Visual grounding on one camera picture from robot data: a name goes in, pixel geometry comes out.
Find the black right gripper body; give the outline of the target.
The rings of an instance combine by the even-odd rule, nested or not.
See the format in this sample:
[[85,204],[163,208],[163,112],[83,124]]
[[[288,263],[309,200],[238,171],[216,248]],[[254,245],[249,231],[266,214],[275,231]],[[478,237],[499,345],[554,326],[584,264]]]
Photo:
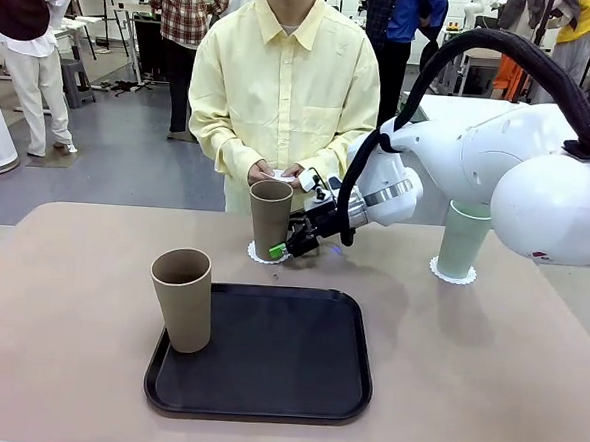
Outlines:
[[310,228],[304,231],[303,255],[319,248],[319,239],[326,239],[333,235],[339,235],[341,242],[346,246],[352,245],[353,230],[340,221],[335,205],[318,206],[309,211],[303,208],[290,215],[292,214],[306,215],[310,221]]

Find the person's right hand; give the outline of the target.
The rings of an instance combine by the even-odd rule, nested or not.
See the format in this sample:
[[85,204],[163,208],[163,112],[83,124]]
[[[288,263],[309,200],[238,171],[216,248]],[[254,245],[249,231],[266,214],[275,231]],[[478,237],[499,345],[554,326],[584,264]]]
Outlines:
[[267,164],[267,161],[259,160],[249,168],[247,182],[249,185],[253,185],[259,181],[269,178],[272,179],[274,176],[275,173],[273,169]]

